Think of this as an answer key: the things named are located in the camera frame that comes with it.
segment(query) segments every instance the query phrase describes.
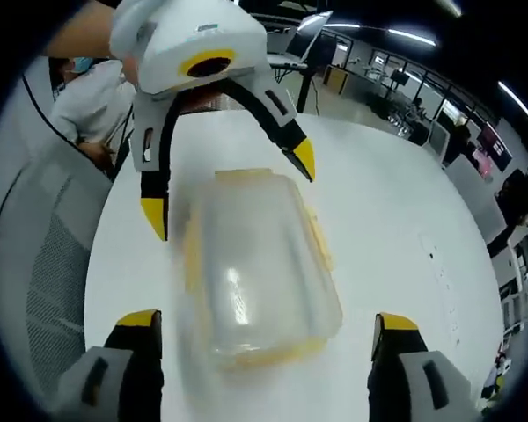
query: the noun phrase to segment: face mask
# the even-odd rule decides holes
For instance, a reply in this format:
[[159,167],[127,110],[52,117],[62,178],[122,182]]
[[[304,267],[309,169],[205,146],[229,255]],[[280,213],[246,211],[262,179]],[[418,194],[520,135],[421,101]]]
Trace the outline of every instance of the face mask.
[[74,69],[72,73],[85,73],[92,66],[93,59],[91,57],[77,57],[73,59]]

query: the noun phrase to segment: ceiling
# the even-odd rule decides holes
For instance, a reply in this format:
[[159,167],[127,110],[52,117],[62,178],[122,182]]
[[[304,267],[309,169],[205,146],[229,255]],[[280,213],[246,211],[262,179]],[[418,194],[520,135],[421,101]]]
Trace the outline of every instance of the ceiling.
[[436,48],[416,46],[386,31],[361,28],[343,30],[375,47],[394,52],[433,69],[468,91],[495,114],[504,116],[521,134],[528,149],[528,117],[498,87],[505,82],[528,107],[528,0],[240,0],[250,12],[301,19],[333,10],[331,23],[345,22],[375,28],[401,28],[437,41]]

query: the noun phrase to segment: white table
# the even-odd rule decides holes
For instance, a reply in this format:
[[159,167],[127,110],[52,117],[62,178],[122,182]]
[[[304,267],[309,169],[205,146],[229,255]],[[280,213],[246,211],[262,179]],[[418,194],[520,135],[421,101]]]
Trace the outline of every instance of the white table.
[[[87,346],[102,345],[123,315],[160,308],[164,420],[365,421],[374,318],[386,311],[419,325],[429,349],[442,351],[470,380],[475,401],[502,339],[502,314],[493,267],[466,204],[421,148],[349,122],[297,119],[315,150],[312,184],[247,112],[180,117],[169,243],[144,218],[139,175],[130,160],[124,164],[92,249]],[[344,322],[309,360],[220,377],[194,371],[184,360],[189,346],[178,341],[178,305],[185,301],[180,239],[197,185],[215,170],[254,167],[293,178],[316,211],[334,259]]]

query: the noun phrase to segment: plastic container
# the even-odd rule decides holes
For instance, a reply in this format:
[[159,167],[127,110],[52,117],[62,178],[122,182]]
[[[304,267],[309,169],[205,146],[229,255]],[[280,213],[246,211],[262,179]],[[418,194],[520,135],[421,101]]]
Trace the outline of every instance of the plastic container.
[[223,171],[187,227],[187,291],[221,367],[317,352],[340,328],[326,246],[293,181]]

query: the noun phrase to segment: yellow ring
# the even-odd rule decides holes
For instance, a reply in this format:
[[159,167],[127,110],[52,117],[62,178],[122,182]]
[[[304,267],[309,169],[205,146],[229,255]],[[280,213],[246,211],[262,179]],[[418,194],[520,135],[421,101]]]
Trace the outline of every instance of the yellow ring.
[[189,59],[183,61],[178,67],[178,70],[179,70],[178,74],[187,76],[187,72],[189,72],[189,70],[193,68],[193,66],[195,66],[198,63],[205,62],[206,60],[209,60],[209,59],[224,58],[224,59],[229,59],[231,62],[233,62],[235,60],[235,56],[236,56],[235,52],[229,48],[201,51],[197,55],[193,55]]

